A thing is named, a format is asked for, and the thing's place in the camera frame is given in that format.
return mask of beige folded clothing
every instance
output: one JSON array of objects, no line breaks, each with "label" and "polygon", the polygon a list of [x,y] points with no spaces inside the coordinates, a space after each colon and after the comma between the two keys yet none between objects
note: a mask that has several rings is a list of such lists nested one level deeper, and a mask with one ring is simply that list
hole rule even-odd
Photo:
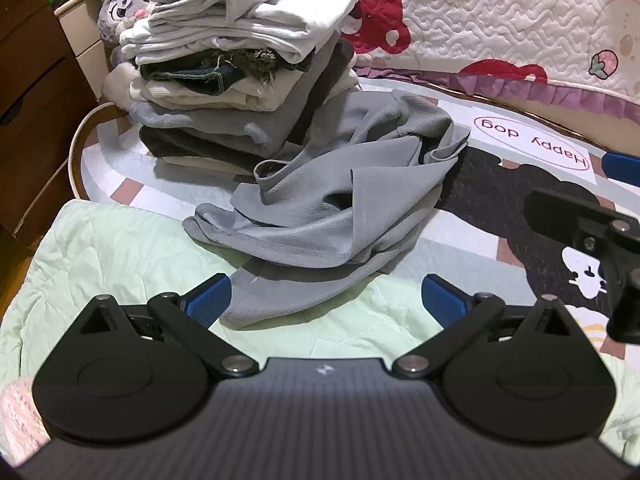
[{"label": "beige folded clothing", "polygon": [[168,110],[235,108],[273,112],[302,76],[300,70],[279,70],[270,83],[245,77],[217,96],[199,94],[174,81],[144,81],[136,78],[129,93],[134,101],[151,101]]},{"label": "beige folded clothing", "polygon": [[335,97],[342,92],[346,92],[347,90],[361,90],[360,83],[358,81],[358,75],[350,68],[347,68],[342,73],[340,79],[338,79],[334,87],[331,88],[331,91],[327,95],[324,102],[327,102],[332,97]]}]

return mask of folded clothes stack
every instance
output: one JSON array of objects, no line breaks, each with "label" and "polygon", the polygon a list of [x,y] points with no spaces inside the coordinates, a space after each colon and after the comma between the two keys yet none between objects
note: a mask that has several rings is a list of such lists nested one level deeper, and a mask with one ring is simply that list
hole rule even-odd
[{"label": "folded clothes stack", "polygon": [[357,88],[338,28],[358,0],[152,0],[120,35],[129,112],[164,157],[256,160],[299,145],[315,110]]}]

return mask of black mechanical arm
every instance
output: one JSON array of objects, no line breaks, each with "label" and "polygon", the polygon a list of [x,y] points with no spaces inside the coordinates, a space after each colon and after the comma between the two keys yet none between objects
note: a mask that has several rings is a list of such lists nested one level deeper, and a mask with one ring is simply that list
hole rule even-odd
[{"label": "black mechanical arm", "polygon": [[[541,190],[524,214],[601,260],[607,331],[637,344],[638,222]],[[428,280],[423,298],[436,294],[446,328],[390,370],[375,358],[260,370],[207,330],[230,301],[223,274],[146,305],[96,296],[34,380],[52,441],[18,469],[2,463],[0,478],[640,479],[598,440],[615,385],[552,291],[507,306]]]}]

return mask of dark gray folded clothing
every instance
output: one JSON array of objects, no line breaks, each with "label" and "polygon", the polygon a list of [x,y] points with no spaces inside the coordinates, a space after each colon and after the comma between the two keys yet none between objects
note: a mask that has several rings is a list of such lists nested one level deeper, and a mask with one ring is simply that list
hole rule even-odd
[{"label": "dark gray folded clothing", "polygon": [[264,159],[251,153],[238,152],[220,144],[194,137],[178,128],[140,128],[140,140],[153,156],[204,156],[251,173]]},{"label": "dark gray folded clothing", "polygon": [[338,42],[336,32],[316,53],[277,110],[166,110],[154,103],[134,102],[129,113],[136,122],[154,128],[182,128],[194,137],[263,158],[275,155],[305,108],[309,92],[329,64]]},{"label": "dark gray folded clothing", "polygon": [[[196,240],[254,256],[231,277],[225,320],[241,327],[309,308],[411,248],[469,129],[424,98],[345,92],[325,103],[290,162],[265,160],[233,211],[201,204]],[[423,144],[433,143],[424,152]]]},{"label": "dark gray folded clothing", "polygon": [[316,110],[322,106],[322,103],[324,103],[327,96],[331,93],[335,84],[342,77],[342,74],[344,74],[352,58],[353,45],[351,41],[340,39],[334,48],[329,63],[322,71],[311,92],[309,92],[305,107],[296,124],[293,125],[289,132],[287,137],[288,142],[298,145],[302,144]]}]

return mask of bed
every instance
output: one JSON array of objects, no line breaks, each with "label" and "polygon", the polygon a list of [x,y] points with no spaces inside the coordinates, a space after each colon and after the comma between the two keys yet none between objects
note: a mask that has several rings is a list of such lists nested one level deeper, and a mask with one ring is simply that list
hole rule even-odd
[{"label": "bed", "polygon": [[[511,304],[532,304],[552,290],[616,380],[618,400],[603,442],[640,463],[640,348],[606,335],[610,309],[599,262],[540,239],[517,213],[530,189],[546,187],[637,216],[640,189],[606,177],[604,150],[525,114],[396,80],[361,79],[361,85],[414,92],[472,127],[415,248],[388,274],[303,314],[238,331],[216,322],[210,330],[261,364],[269,355],[381,356],[389,364],[440,330],[420,300],[427,273],[465,292],[490,290]],[[533,150],[500,140],[501,130],[517,131]],[[95,108],[76,131],[68,171],[76,197],[84,200],[62,209],[4,316],[0,386],[36,373],[93,295],[108,292],[135,303],[167,289],[185,292],[246,260],[195,244],[180,220],[201,202],[230,208],[234,189],[250,176],[211,160],[203,167],[202,160],[156,159],[138,133],[139,126],[111,104]],[[553,147],[562,147],[562,162]]]}]

